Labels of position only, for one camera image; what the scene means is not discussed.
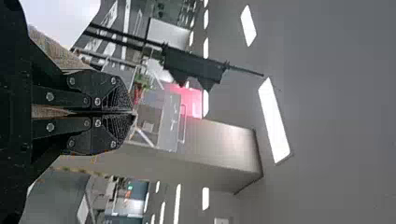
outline bolt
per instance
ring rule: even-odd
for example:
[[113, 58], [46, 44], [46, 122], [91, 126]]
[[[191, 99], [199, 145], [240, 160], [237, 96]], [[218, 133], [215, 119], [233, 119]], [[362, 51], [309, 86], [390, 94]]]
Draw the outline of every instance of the bolt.
[[95, 98], [95, 105], [100, 105], [101, 101], [100, 98]]
[[53, 95], [52, 92], [49, 91], [49, 92], [47, 92], [46, 99], [47, 99], [49, 102], [51, 102], [51, 101], [53, 101], [53, 99], [55, 99], [55, 96]]
[[68, 147], [74, 147], [76, 145], [76, 142], [73, 139], [70, 139], [70, 141], [67, 143]]
[[95, 122], [95, 127], [99, 128], [102, 125], [102, 121], [100, 121], [99, 119], [96, 120]]
[[70, 85], [74, 86], [76, 84], [76, 80], [73, 77], [69, 78]]
[[84, 121], [84, 126], [85, 126], [85, 127], [90, 126], [90, 124], [91, 124], [91, 123], [90, 123], [90, 121], [89, 121], [88, 119]]
[[52, 132], [55, 129], [55, 125], [53, 123], [47, 124], [47, 131]]
[[116, 146], [117, 146], [117, 143], [116, 143], [115, 141], [111, 141], [110, 147], [111, 147], [111, 148], [114, 148], [114, 147], [116, 147]]

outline white panel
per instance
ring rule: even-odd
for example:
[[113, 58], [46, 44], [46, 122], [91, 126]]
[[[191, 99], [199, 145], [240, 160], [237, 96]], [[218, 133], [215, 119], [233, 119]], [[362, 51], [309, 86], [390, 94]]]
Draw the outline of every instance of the white panel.
[[157, 60], [148, 60], [148, 69], [150, 73], [155, 73], [159, 80], [165, 82], [173, 82], [174, 80], [168, 71], [163, 70], [163, 67], [158, 63]]
[[230, 221], [226, 218], [215, 217], [215, 224], [229, 224]]
[[267, 78], [260, 86], [259, 96], [274, 161], [278, 163], [289, 156], [290, 147], [270, 78]]
[[190, 37], [190, 30], [169, 24], [164, 21], [151, 19], [148, 28], [148, 39], [159, 43], [167, 43], [169, 46], [184, 49]]
[[101, 3], [100, 0], [20, 0], [20, 2], [27, 23], [53, 38], [66, 49], [71, 49], [76, 43], [96, 16]]

